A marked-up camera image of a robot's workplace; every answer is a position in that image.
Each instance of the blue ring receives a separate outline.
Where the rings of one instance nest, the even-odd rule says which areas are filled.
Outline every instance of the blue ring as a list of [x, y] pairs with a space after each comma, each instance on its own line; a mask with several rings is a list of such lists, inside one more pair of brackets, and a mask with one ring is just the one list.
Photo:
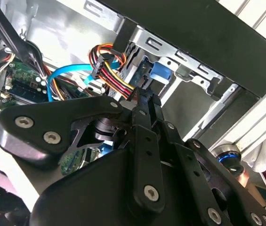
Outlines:
[[238, 156], [236, 154], [228, 154], [228, 155], [225, 155], [222, 158], [220, 158], [218, 161], [222, 162], [222, 160], [226, 159], [226, 158], [238, 158]]

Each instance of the cooling fan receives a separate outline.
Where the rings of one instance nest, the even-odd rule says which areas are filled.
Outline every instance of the cooling fan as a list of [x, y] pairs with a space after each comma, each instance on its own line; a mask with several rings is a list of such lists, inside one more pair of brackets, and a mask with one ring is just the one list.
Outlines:
[[22, 199], [0, 188], [0, 226], [26, 226], [29, 214]]

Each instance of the silver metal frame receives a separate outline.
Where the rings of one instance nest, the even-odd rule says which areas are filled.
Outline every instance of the silver metal frame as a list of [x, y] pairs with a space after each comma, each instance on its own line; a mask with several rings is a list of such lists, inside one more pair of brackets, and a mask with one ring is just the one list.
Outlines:
[[265, 139], [266, 95], [210, 147], [210, 150], [222, 144], [236, 144], [243, 157]]

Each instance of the red wire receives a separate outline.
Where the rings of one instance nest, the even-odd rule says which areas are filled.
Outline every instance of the red wire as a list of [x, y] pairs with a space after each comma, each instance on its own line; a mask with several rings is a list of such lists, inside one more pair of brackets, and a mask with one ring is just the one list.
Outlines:
[[109, 75], [109, 73], [104, 68], [101, 71], [114, 86], [116, 86], [118, 89], [120, 89], [122, 92], [124, 92], [127, 95], [131, 94], [126, 88], [120, 85], [120, 83], [115, 78], [113, 78], [113, 76]]
[[119, 92], [125, 99], [128, 99], [128, 95], [124, 94], [123, 92], [121, 92], [120, 90], [118, 90], [113, 84], [109, 83], [108, 80], [106, 80], [104, 77], [102, 77], [101, 75], [99, 75], [99, 78], [101, 80], [103, 80], [109, 87], [111, 87], [112, 89], [116, 90], [117, 92]]

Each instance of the cable connector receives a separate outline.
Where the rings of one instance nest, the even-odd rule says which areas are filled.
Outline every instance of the cable connector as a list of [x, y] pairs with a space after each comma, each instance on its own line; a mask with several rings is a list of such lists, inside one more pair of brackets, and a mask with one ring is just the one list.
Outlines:
[[91, 73], [91, 76], [93, 79], [97, 79], [98, 78], [98, 74], [101, 71], [103, 65], [105, 62], [107, 62], [109, 65], [112, 64], [114, 59], [114, 55], [110, 54], [110, 53], [102, 53], [99, 55], [98, 60], [96, 62], [96, 65], [94, 66], [94, 69]]

